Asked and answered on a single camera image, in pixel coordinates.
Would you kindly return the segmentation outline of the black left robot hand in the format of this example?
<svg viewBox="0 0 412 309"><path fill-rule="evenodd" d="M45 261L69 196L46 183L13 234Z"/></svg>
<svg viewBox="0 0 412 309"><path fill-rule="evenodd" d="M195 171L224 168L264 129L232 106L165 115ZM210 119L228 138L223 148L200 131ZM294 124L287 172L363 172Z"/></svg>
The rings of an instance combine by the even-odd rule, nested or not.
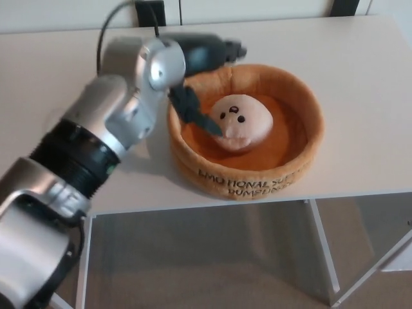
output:
<svg viewBox="0 0 412 309"><path fill-rule="evenodd" d="M240 41L224 40L212 33L167 33L162 37L176 42L182 49L185 78L215 71L247 54L247 48ZM219 125L201 112L200 100L190 86L181 82L170 89L168 97L182 122L193 123L210 135L223 135Z"/></svg>

